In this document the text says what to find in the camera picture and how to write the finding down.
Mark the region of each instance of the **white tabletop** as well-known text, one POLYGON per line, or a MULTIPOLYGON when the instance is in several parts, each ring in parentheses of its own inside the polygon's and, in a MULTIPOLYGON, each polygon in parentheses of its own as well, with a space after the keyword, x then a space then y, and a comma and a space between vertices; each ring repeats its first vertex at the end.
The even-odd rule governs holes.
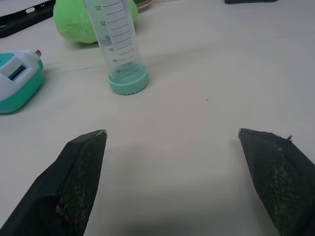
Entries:
POLYGON ((0 51, 40 49, 45 75, 0 116, 0 225, 69 140, 106 129, 86 236, 278 236, 237 133, 293 135, 315 161, 314 8, 156 4, 136 29, 151 81, 131 96, 110 89, 97 45, 65 41, 52 18, 0 39, 0 51))

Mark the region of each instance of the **teal and white device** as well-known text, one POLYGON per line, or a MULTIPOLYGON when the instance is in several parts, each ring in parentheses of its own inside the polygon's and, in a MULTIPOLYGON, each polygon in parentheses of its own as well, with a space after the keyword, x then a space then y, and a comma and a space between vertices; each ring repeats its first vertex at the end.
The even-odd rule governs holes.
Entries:
POLYGON ((0 53, 0 113, 22 107, 43 83, 41 52, 0 53))

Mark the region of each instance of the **teal plastic cap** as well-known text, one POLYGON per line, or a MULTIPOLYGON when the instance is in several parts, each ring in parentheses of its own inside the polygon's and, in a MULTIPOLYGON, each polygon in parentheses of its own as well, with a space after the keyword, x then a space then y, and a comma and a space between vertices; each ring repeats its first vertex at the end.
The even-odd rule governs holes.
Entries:
POLYGON ((108 77, 108 81, 112 90, 119 95, 131 95, 143 90, 149 83, 148 70, 144 67, 143 75, 130 83, 117 84, 113 82, 111 76, 108 77))

